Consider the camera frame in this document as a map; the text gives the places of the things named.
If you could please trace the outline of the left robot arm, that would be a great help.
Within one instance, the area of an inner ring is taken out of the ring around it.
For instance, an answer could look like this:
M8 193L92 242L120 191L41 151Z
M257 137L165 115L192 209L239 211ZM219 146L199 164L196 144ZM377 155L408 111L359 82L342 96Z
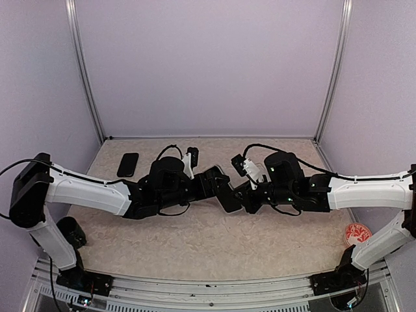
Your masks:
M194 174L185 160L163 157L137 182L107 181L78 174L50 161L47 153L22 161L26 167L13 183L9 219L25 228L77 289L91 282L77 250L52 220L47 203L65 203L105 211L126 219L142 220L163 214L176 205L219 197L230 178L218 166Z

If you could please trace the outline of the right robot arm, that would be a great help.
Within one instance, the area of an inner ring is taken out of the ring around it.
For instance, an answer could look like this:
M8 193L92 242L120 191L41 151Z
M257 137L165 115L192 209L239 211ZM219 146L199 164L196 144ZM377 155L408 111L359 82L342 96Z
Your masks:
M399 213L381 230L364 242L344 251L332 275L334 285L347 288L373 263L403 245L415 240L415 166L390 175L341 176L323 169L305 176L303 161L295 154L276 151L264 164L268 173L242 155L231 163L240 176L249 181L235 189L234 195L248 213L256 213L262 205L277 209L291 205L298 212L328 213L334 210L389 207Z

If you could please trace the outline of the red white patterned bowl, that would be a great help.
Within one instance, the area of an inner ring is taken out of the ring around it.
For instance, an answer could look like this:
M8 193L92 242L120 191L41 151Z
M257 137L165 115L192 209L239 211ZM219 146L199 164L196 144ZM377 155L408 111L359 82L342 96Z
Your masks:
M370 229L356 222L347 225L344 232L344 241L347 246L363 243L370 237L372 237Z

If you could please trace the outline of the front aluminium rail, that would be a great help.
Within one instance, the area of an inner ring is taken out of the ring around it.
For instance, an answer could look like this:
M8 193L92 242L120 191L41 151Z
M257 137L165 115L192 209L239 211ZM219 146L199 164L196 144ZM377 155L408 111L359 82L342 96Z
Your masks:
M21 311L332 311L342 295L315 295L309 276L247 281L175 281L115 276L108 296L95 294L90 305L80 291L51 286L42 262L29 282Z

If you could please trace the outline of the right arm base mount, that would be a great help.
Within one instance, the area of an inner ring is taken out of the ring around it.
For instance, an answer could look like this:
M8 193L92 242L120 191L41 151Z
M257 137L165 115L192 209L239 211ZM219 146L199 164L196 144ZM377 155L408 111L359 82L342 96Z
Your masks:
M366 284L368 277L365 270L358 269L352 265L352 252L355 247L353 244L344 251L339 265L333 271L313 274L310 277L315 296L357 287L359 284Z

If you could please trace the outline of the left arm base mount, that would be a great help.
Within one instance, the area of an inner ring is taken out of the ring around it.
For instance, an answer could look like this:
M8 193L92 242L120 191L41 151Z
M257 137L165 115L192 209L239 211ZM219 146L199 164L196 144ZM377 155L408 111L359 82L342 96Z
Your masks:
M108 296L114 277L85 270L81 255L77 250L75 250L75 256L77 261L73 268L58 270L57 285L92 295Z

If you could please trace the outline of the right aluminium frame post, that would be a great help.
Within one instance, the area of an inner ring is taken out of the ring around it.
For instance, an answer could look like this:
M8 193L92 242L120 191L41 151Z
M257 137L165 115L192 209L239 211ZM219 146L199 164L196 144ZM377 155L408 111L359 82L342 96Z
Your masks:
M322 142L325 128L327 126L330 111L333 105L333 99L335 97L337 83L341 74L342 63L345 55L345 47L348 40L348 33L350 28L350 20L352 16L353 1L344 0L343 9L341 14L341 22L339 27L339 34L337 38L337 45L335 48L335 57L333 60L333 66L331 69L331 75L329 85L324 98L324 106L318 122L318 127L315 132L314 140L317 145Z

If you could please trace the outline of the aluminium frame post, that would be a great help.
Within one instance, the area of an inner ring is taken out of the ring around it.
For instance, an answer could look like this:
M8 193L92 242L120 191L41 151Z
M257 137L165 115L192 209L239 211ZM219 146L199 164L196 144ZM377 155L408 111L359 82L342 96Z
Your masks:
M341 14L341 22L339 27L339 34L337 38L337 45L335 48L335 57L333 60L333 66L331 69L331 75L329 85L324 98L324 106L318 122L318 127L315 132L314 140L317 145L322 142L325 128L327 126L330 111L333 105L333 99L335 97L337 83L341 74L342 63L345 55L345 47L348 40L348 33L350 28L350 20L352 16L353 1L344 0L343 9Z
M104 143L106 136L105 131L103 129L101 118L99 117L98 108L96 106L94 95L90 83L90 79L88 76L88 70L86 67L85 56L83 53L83 45L81 40L81 32L79 29L79 23L77 19L77 9L76 9L76 2L74 0L66 0L66 13L68 17L69 28L71 32L71 37L73 41L73 46L75 49L75 57L77 60L77 67L79 70L79 74L81 77L81 83L83 86L83 92L86 98L86 103L88 107L88 111L90 113L92 123L94 126L94 130L97 135L97 139L100 144Z

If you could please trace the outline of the left aluminium frame post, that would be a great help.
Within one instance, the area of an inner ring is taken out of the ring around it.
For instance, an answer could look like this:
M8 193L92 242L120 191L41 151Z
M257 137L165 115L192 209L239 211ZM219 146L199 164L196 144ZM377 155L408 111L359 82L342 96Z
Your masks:
M68 17L69 28L71 32L71 37L73 41L73 46L75 49L75 57L77 60L77 67L79 70L79 74L81 77L81 83L83 86L83 92L86 98L86 103L88 107L88 111L90 113L92 123L94 126L94 130L97 135L97 139L100 144L104 143L106 136L105 131L103 129L101 118L99 117L98 108L96 106L94 95L90 83L90 79L88 76L88 70L86 67L85 56L83 53L83 45L81 40L81 32L79 29L79 23L77 19L77 9L76 9L76 2L74 0L66 0L66 13Z

